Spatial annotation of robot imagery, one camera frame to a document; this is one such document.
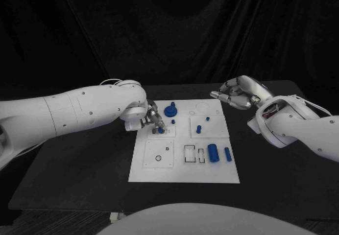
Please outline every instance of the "white board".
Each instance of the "white board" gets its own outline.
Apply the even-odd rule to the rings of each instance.
[[[139,130],[129,182],[240,183],[221,101],[155,102],[168,131],[163,134],[155,132],[155,125]],[[171,102],[178,108],[175,117],[166,117],[163,112]],[[202,126],[201,134],[197,133],[198,123]],[[210,161],[210,144],[217,144],[220,161],[215,163]],[[227,160],[225,147],[230,149],[231,162]]]

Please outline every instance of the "floor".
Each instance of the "floor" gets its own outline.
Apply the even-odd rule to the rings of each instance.
[[[0,235],[96,235],[111,223],[107,212],[23,211],[13,226],[0,226]],[[280,218],[318,235],[338,235],[339,221]]]

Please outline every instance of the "black table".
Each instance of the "black table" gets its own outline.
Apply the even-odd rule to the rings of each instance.
[[[277,95],[292,81],[263,82]],[[153,100],[210,99],[221,84],[145,86]],[[222,104],[240,184],[129,183],[136,132],[111,124],[51,139],[13,195],[12,209],[136,212],[169,203],[210,203],[272,216],[339,218],[339,163],[298,141],[276,148],[247,126],[256,108]]]

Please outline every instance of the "cylindrical blue object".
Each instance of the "cylindrical blue object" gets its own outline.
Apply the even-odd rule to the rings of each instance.
[[[160,134],[163,134],[163,133],[165,133],[165,130],[163,130],[163,128],[162,128],[162,127],[159,127],[159,128],[158,128],[158,132],[159,132]]]
[[[173,117],[173,116],[176,116],[176,113],[178,113],[178,109],[176,109],[176,107],[175,107],[175,102],[172,102],[172,103],[171,103],[171,106],[168,106],[168,107],[165,108],[165,115],[166,115],[168,117]]]
[[[202,132],[202,126],[197,127],[197,133],[199,134]]]
[[[231,153],[230,153],[230,149],[228,148],[225,148],[225,154],[227,154],[228,162],[231,162],[233,158],[231,158]]]
[[[212,163],[220,161],[220,155],[218,155],[218,149],[217,145],[212,143],[208,145],[208,154],[210,154],[210,160]]]

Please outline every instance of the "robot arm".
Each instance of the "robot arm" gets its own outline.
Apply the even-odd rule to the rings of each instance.
[[[70,92],[0,102],[0,169],[32,146],[68,133],[111,123],[120,117],[126,130],[149,124],[165,128],[158,106],[140,83],[90,86]]]
[[[231,87],[230,95],[222,92]],[[257,134],[279,148],[300,140],[312,151],[339,162],[339,116],[300,97],[274,96],[267,87],[251,77],[240,76],[224,83],[211,96],[238,109],[259,110],[247,124]],[[321,118],[306,102],[331,116]]]

